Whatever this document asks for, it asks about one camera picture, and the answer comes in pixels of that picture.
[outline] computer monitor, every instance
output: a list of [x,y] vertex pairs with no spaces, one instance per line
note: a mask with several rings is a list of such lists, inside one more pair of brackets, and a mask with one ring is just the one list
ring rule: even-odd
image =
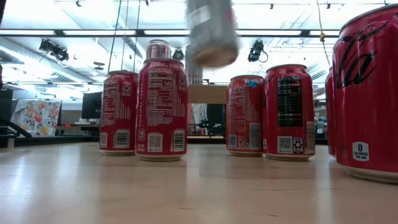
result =
[[102,92],[84,93],[81,118],[100,119],[101,118],[101,99]]

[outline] nutrition facts label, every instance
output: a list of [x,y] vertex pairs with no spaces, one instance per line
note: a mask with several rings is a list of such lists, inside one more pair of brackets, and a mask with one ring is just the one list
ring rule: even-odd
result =
[[113,125],[115,120],[115,109],[117,104],[116,95],[118,94],[118,84],[111,82],[105,84],[103,92],[103,113],[101,125]]
[[246,131],[246,91],[244,85],[234,86],[229,96],[229,128],[230,131]]
[[303,126],[301,77],[278,77],[277,96],[279,127]]
[[147,102],[147,122],[149,126],[172,122],[173,77],[172,69],[149,70]]

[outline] colorful poster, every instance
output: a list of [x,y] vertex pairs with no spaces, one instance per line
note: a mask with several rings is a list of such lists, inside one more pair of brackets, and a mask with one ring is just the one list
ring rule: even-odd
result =
[[11,121],[35,137],[55,136],[61,101],[19,100]]

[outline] coca-cola can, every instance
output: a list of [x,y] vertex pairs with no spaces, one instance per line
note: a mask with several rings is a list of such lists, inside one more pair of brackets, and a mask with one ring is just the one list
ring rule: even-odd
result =
[[315,154],[312,79],[304,65],[267,70],[263,101],[263,148],[270,159],[307,161]]
[[329,154],[336,156],[335,147],[335,102],[333,97],[333,69],[330,67],[329,74],[325,80],[326,93],[326,119],[328,124]]
[[113,71],[104,81],[99,148],[108,156],[135,153],[138,74]]
[[345,24],[334,48],[336,158],[350,175],[398,184],[398,4]]
[[147,46],[147,58],[171,58],[172,50],[164,40],[151,40]]
[[262,156],[262,82],[257,75],[239,75],[227,89],[227,150],[234,156]]
[[139,74],[136,154],[147,161],[179,160],[187,152],[188,78],[183,64],[149,59]]

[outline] barcode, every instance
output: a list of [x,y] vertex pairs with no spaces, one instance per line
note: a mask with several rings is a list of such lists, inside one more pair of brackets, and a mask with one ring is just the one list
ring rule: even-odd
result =
[[315,127],[313,121],[307,121],[307,147],[308,154],[315,153]]
[[116,138],[114,139],[115,148],[129,148],[130,147],[130,130],[119,129],[116,131]]
[[174,131],[174,152],[183,152],[185,150],[185,131]]
[[249,150],[260,150],[260,124],[250,123],[249,124]]
[[278,153],[293,153],[291,136],[278,136]]
[[106,147],[107,146],[107,140],[108,140],[108,134],[107,133],[101,133],[99,135],[99,146],[100,147]]
[[162,152],[163,134],[148,134],[148,152]]
[[228,138],[229,138],[228,147],[229,147],[230,149],[236,149],[236,135],[230,134],[230,135],[228,136]]

